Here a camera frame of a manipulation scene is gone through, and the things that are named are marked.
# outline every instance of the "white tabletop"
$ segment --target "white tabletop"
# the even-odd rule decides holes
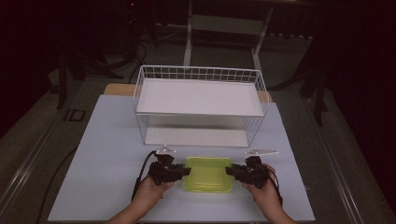
[[[262,157],[276,168],[285,211],[295,220],[314,220],[303,181],[276,104],[249,148],[173,147],[176,163],[190,156],[227,157],[243,164],[244,152],[256,148],[279,153]],[[102,95],[49,214],[49,221],[104,221],[131,200],[135,179],[155,146],[144,146],[131,96]],[[237,181],[229,193],[187,192],[181,181],[165,192],[142,222],[265,221],[250,193]]]

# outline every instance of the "cable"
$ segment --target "cable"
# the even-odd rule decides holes
[[[67,159],[68,159],[71,155],[73,155],[73,153],[75,153],[76,151],[77,151],[77,147],[75,147],[73,150],[71,150],[71,151],[67,154],[67,156],[64,157],[64,159],[61,161],[61,163],[59,164],[59,166],[56,168],[55,173],[52,175],[52,177],[51,177],[51,179],[50,179],[50,181],[49,181],[49,184],[47,185],[47,189],[46,189],[46,192],[45,192],[45,194],[44,194],[43,201],[42,201],[41,206],[40,206],[40,210],[39,210],[39,213],[38,213],[37,220],[35,221],[36,224],[38,224],[38,223],[40,222],[40,219],[41,219],[41,216],[42,216],[43,210],[44,210],[44,205],[46,204],[46,200],[47,200],[48,194],[49,194],[49,192],[50,192],[50,187],[52,186],[52,182],[53,182],[53,180],[55,179],[55,176],[58,174],[59,170],[60,170],[61,167],[64,165],[64,163],[67,161]]]
[[[277,194],[277,198],[279,199],[280,206],[283,206],[283,198],[282,198],[282,196],[280,195],[280,192],[279,192],[279,182],[277,180],[277,176],[275,175],[275,173],[272,170],[270,170],[270,169],[268,169],[268,170],[274,175],[274,177],[276,179],[276,183],[275,183],[273,178],[271,178],[271,176],[270,176],[270,181],[271,181],[271,183],[273,184],[273,186],[274,186],[274,188],[276,190],[276,194]]]
[[[119,70],[113,71],[113,73],[116,73],[116,74],[117,74],[118,72],[121,72],[121,71],[123,71],[123,70],[125,70],[125,69],[131,67],[133,64],[134,64],[134,62],[130,62],[130,63],[126,64],[124,67],[120,68]]]
[[[259,168],[260,170],[262,170],[262,171],[265,172],[265,169],[264,169],[264,167],[262,167],[262,165],[257,164],[257,163],[253,163],[253,164],[254,164],[257,168]],[[276,176],[276,174],[275,174],[274,171],[272,171],[272,170],[270,170],[270,169],[268,169],[268,168],[266,168],[266,170],[268,170],[269,172],[271,172],[271,173],[274,175],[274,177],[275,177],[276,183],[275,183],[274,179],[271,178],[271,176],[269,176],[269,180],[271,181],[272,185],[273,185],[274,188],[275,188],[275,191],[276,191],[276,194],[277,194],[277,198],[279,199],[280,205],[283,205],[283,198],[282,198],[282,196],[280,195],[280,191],[279,191],[279,181],[277,180],[277,176]]]
[[[142,175],[143,175],[143,172],[144,172],[144,170],[145,170],[145,168],[146,168],[146,164],[147,164],[149,158],[150,158],[152,155],[154,155],[155,153],[156,153],[156,151],[150,151],[150,153],[147,155],[145,161],[143,162],[142,169],[140,169],[139,177],[136,179],[136,182],[134,182],[134,192],[132,193],[132,198],[131,198],[131,200],[134,199],[134,195],[136,194],[137,189],[139,188],[140,183],[142,183],[145,179],[147,179],[147,178],[149,177],[149,174],[148,174],[148,175],[146,175],[146,177],[142,180]]]
[[[121,38],[120,38],[120,49],[118,50],[119,55],[120,55],[120,53],[121,53],[121,51],[122,51],[122,49],[123,49],[123,47],[124,47],[125,23],[126,23],[126,21],[127,21],[127,13],[128,13],[128,12],[127,12],[127,8],[126,8],[126,2],[125,2],[125,0],[120,0],[119,3],[121,3],[121,4],[123,5],[123,8],[122,8],[122,9],[123,9],[122,33],[121,33]],[[89,1],[89,5],[90,5],[90,11],[91,11],[91,14],[92,14],[92,19],[93,19],[94,21],[96,21],[95,14],[94,14],[93,9],[92,9],[91,1]],[[98,27],[97,27],[97,24],[94,25],[94,30],[95,30],[97,36],[101,36],[101,34],[99,33],[99,29],[98,29]],[[102,67],[111,70],[111,69],[119,68],[119,67],[121,67],[121,66],[127,64],[129,61],[132,60],[133,55],[134,55],[134,54],[133,54],[133,53],[131,52],[131,50],[129,49],[129,51],[128,51],[128,53],[127,53],[127,56],[125,57],[125,59],[122,60],[122,61],[120,61],[120,62],[112,63],[112,64],[101,63],[101,62],[98,62],[98,61],[95,61],[95,62],[98,63],[99,65],[101,65]]]
[[[139,68],[141,65],[143,65],[144,63],[146,63],[144,60],[146,58],[146,55],[148,53],[148,49],[146,48],[146,46],[144,46],[143,44],[139,43],[139,45],[143,48],[144,53],[143,53],[143,57],[140,59],[139,56],[136,54],[136,59],[139,61],[139,63],[137,64],[137,66],[134,68],[134,71],[132,71],[131,75],[129,76],[129,80],[128,80],[128,84],[131,84],[131,80],[132,77],[134,76],[134,73],[136,72],[137,68]]]

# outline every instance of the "container lid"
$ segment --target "container lid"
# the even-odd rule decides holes
[[[185,167],[190,175],[183,177],[183,188],[193,192],[226,193],[233,188],[233,177],[225,172],[231,166],[228,158],[189,157]]]

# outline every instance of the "human hand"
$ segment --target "human hand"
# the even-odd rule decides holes
[[[151,176],[149,176],[140,183],[132,202],[124,210],[111,218],[107,224],[136,223],[163,198],[163,194],[172,188],[174,184],[174,182],[169,182],[156,186]]]
[[[262,164],[270,171],[270,177],[275,180],[275,169],[268,164]],[[262,214],[273,223],[295,223],[283,210],[275,186],[268,180],[261,189],[254,185],[242,183],[253,196],[253,201],[259,206]]]
[[[163,198],[163,194],[168,189],[172,188],[174,184],[174,182],[169,182],[156,186],[151,176],[149,176],[140,183],[132,203],[138,204],[140,208],[139,210],[141,210],[142,215],[145,216],[146,213],[153,208],[161,198]]]

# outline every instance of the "wire shelf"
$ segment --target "wire shelf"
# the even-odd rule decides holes
[[[202,88],[198,93],[194,94],[209,94],[206,92],[207,86],[205,86],[206,81],[211,81],[212,83],[216,83],[217,85],[224,86],[225,84],[235,84],[235,83],[244,83],[244,84],[237,84],[243,86],[251,86],[252,89],[255,90],[253,93],[255,96],[253,98],[257,99],[257,105],[259,106],[259,110],[261,111],[260,116],[238,116],[235,114],[189,114],[185,111],[180,109],[180,113],[175,111],[168,112],[168,113],[142,113],[139,110],[139,105],[142,104],[141,99],[144,98],[142,94],[145,94],[143,89],[145,86],[145,82],[149,82],[149,80],[171,80],[171,81],[186,81],[190,80],[191,83],[198,83],[199,85],[202,84]],[[216,97],[224,97],[221,95],[221,92],[216,92],[213,96],[206,97],[208,100]],[[243,107],[243,104],[240,105],[245,100],[235,100],[232,101],[232,106],[237,108]],[[136,82],[136,88],[134,90],[134,111],[136,113],[136,117],[139,124],[139,129],[142,134],[142,138],[145,144],[154,144],[154,145],[187,145],[187,146],[195,146],[196,143],[190,144],[189,142],[180,141],[180,143],[172,143],[162,139],[160,142],[150,142],[148,141],[148,133],[150,129],[150,125],[152,126],[152,122],[158,122],[160,119],[164,125],[172,126],[172,128],[183,127],[186,128],[186,125],[190,125],[193,129],[208,129],[213,131],[212,126],[218,127],[220,130],[226,130],[227,128],[233,127],[233,125],[241,125],[241,129],[244,130],[244,136],[246,138],[246,143],[243,144],[231,144],[230,146],[226,146],[227,144],[217,144],[217,143],[208,143],[204,144],[205,146],[211,147],[248,147],[250,143],[253,141],[256,132],[260,128],[262,121],[266,115],[268,110],[268,103],[269,103],[269,95],[265,89],[265,84],[262,78],[262,72],[260,70],[252,70],[252,69],[238,69],[238,68],[223,68],[223,67],[199,67],[199,66],[162,66],[162,65],[143,65],[140,68],[139,77]],[[214,104],[211,107],[216,107],[220,104]],[[222,124],[212,122],[211,120],[215,121],[218,120],[219,122],[223,122]]]

